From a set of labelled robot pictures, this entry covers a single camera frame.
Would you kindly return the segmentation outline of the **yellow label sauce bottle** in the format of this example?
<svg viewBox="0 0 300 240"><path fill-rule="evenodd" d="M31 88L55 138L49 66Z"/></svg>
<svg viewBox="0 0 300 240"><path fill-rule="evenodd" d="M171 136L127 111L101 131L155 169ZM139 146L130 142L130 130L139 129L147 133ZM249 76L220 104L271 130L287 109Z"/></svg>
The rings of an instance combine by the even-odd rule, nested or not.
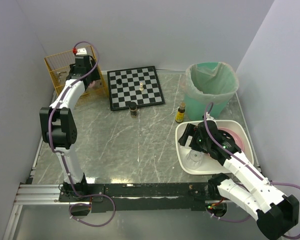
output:
<svg viewBox="0 0 300 240"><path fill-rule="evenodd" d="M182 123L184 121L185 110L186 104L184 102L181 102L175 115L175 121L177 123Z"/></svg>

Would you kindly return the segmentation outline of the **clear faceted glass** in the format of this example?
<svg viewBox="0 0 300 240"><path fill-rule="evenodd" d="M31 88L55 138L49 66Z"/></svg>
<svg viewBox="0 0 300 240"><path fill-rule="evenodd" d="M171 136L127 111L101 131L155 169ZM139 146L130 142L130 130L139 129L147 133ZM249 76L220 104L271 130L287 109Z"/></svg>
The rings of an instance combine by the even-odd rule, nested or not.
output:
<svg viewBox="0 0 300 240"><path fill-rule="evenodd" d="M190 150L185 158L185 165L190 170L196 170L202 165L204 153L196 150Z"/></svg>

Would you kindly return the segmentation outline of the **pink lid spice jar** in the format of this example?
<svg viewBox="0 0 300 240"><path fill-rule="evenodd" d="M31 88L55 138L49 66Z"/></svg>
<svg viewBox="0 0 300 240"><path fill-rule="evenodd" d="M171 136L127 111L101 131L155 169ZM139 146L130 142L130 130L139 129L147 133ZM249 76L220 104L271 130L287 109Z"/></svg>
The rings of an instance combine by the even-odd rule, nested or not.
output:
<svg viewBox="0 0 300 240"><path fill-rule="evenodd" d="M91 83L88 85L88 88L93 88L93 87L95 86L95 84L96 84L95 81L91 82Z"/></svg>

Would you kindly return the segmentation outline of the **pink plate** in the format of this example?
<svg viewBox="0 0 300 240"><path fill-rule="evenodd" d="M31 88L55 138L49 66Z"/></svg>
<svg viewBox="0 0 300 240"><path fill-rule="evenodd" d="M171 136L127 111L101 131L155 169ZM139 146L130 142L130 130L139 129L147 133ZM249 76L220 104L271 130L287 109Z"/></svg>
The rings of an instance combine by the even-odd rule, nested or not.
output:
<svg viewBox="0 0 300 240"><path fill-rule="evenodd" d="M218 128L219 130L222 130L222 131L225 131L227 132L228 134L230 134L234 141L235 141L235 144L243 151L244 150L244 143L242 141L242 139L239 137L239 135L237 133L235 133L234 131L228 129L228 128L225 128L225 127L219 127Z"/></svg>

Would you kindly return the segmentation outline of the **black plate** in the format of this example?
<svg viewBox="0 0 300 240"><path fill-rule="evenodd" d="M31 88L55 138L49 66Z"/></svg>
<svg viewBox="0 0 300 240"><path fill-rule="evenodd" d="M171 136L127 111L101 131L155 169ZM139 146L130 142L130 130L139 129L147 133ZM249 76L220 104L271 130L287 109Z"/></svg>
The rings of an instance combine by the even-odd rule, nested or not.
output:
<svg viewBox="0 0 300 240"><path fill-rule="evenodd" d="M218 131L224 139L232 140L233 142L235 142L234 137L229 132L222 130L222 129L219 129Z"/></svg>

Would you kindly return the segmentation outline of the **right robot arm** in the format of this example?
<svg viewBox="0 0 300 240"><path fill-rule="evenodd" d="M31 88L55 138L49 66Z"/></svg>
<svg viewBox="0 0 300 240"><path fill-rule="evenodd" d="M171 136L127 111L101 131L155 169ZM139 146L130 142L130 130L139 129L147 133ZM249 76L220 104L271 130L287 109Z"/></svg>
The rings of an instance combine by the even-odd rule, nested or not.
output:
<svg viewBox="0 0 300 240"><path fill-rule="evenodd" d="M185 151L202 153L230 171L239 181L216 173L208 181L208 192L214 199L225 198L237 204L256 221L262 234L277 240L299 222L299 200L277 189L249 161L234 137L219 129L217 121L208 119L184 122L175 131L178 158Z"/></svg>

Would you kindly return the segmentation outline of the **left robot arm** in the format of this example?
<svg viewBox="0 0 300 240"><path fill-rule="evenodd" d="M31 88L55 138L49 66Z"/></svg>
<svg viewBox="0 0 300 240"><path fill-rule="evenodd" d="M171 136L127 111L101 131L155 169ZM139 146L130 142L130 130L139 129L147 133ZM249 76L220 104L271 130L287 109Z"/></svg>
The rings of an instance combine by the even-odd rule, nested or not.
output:
<svg viewBox="0 0 300 240"><path fill-rule="evenodd" d="M59 159L63 171L63 193L88 197L88 184L75 150L78 132L72 111L81 95L99 76L98 63L88 54L77 53L65 86L57 99L39 111L42 139Z"/></svg>

